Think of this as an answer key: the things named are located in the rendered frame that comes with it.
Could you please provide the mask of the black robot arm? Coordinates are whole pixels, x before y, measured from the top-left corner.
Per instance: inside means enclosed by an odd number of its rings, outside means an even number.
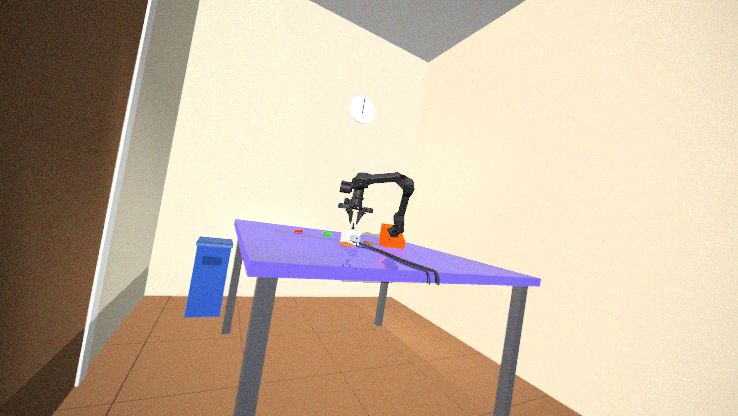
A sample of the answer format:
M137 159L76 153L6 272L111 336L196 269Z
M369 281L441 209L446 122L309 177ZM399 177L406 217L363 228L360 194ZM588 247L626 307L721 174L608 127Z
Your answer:
M395 182L403 189L403 194L399 206L398 212L394 212L393 226L387 228L390 237L399 237L399 233L404 232L404 216L407 209L410 196L413 194L414 180L408 178L406 175L400 174L399 172L394 173L382 173L382 174L369 174L360 172L352 179L352 182L341 180L340 190L341 193L351 194L352 189L354 195L364 195L364 189L368 188L371 184L376 183L389 183Z

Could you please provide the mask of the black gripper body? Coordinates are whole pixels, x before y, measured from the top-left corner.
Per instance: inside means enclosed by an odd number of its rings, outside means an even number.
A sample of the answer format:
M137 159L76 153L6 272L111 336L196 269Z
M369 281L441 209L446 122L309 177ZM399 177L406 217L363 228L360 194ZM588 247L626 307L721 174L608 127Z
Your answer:
M364 200L363 196L361 196L361 195L354 195L353 194L353 196L351 198L352 198L351 205L346 204L346 203L339 203L338 204L338 208L344 208L346 210L351 210L351 211L354 209L354 210L359 210L358 212L363 212L363 213L365 213L365 212L367 212L367 213L373 213L373 208L368 208L368 207L363 207L362 206L362 201ZM354 206L355 206L355 208L354 208ZM363 207L363 208L361 208L361 207Z

